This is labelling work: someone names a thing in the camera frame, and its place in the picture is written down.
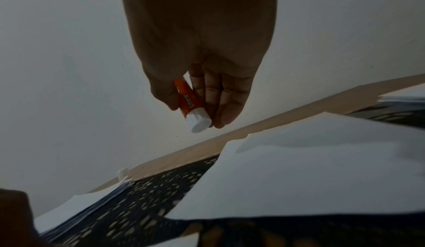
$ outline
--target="paper stack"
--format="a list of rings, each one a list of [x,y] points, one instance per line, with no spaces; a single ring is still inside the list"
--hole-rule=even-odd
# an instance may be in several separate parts
[[[322,113],[226,144],[180,220],[425,209],[425,131]]]
[[[37,217],[35,229],[44,240],[53,241],[131,185],[131,180],[125,178],[102,191],[73,196],[56,209]]]
[[[379,96],[379,101],[425,103],[425,83]]]

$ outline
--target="white cylindrical object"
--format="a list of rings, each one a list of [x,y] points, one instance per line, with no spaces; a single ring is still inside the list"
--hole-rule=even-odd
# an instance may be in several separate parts
[[[206,130],[211,123],[211,118],[204,108],[196,108],[186,115],[186,124],[192,133]]]
[[[130,171],[128,170],[128,168],[123,168],[117,171],[116,175],[118,177],[118,181],[122,181],[127,176],[130,176]]]

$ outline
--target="black patterned fabric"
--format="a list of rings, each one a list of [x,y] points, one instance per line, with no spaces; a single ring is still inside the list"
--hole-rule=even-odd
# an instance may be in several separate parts
[[[421,104],[383,103],[351,116],[425,128]],[[56,243],[71,246],[148,246],[180,236],[193,222],[164,216],[185,196],[217,157],[194,162],[137,181]],[[287,246],[299,239],[317,246],[421,246],[425,247],[425,214],[336,215],[198,220],[205,235],[221,231],[219,246],[261,246],[265,235],[283,238]]]

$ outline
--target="ridged white cap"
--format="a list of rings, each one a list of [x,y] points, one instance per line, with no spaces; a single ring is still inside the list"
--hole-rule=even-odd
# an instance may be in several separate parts
[[[211,126],[212,120],[203,108],[196,108],[186,116],[186,124],[192,133],[199,133]]]

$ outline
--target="orange glue stick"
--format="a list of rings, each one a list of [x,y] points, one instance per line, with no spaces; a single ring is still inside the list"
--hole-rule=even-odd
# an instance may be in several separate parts
[[[186,124],[192,133],[199,133],[211,126],[211,118],[205,111],[195,92],[184,78],[174,81],[180,96],[180,110],[186,119]]]

